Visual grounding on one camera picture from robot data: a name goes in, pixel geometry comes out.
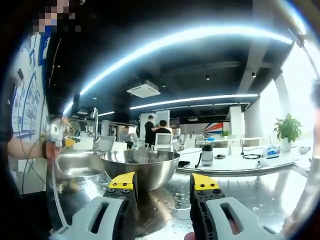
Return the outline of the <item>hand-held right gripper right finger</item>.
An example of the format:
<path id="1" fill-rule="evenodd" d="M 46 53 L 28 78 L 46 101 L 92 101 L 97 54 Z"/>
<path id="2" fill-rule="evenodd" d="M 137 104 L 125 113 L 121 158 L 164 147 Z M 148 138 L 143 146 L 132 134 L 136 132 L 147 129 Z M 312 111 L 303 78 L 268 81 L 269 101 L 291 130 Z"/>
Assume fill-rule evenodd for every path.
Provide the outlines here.
<path id="1" fill-rule="evenodd" d="M 190 219 L 197 240 L 284 240 L 260 223 L 258 216 L 227 197 L 211 177 L 192 173 L 189 182 Z"/>

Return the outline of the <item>person's left hand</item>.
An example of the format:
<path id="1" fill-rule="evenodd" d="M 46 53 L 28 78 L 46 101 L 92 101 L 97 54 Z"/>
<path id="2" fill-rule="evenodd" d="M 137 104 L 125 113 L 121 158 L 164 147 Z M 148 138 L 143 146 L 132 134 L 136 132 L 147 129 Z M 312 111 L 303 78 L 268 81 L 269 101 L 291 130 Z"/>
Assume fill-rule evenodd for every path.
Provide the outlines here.
<path id="1" fill-rule="evenodd" d="M 47 160 L 55 159 L 61 152 L 62 148 L 56 146 L 55 143 L 48 141 L 45 145 L 45 158 Z"/>

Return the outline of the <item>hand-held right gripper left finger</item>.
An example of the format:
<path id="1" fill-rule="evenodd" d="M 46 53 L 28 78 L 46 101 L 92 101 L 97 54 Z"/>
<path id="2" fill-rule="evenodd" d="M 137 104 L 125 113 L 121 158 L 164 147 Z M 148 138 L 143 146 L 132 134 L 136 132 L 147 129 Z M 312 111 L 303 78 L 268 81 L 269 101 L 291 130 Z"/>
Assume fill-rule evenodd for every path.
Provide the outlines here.
<path id="1" fill-rule="evenodd" d="M 138 220 L 136 173 L 113 178 L 103 196 L 92 199 L 51 240 L 134 240 Z"/>

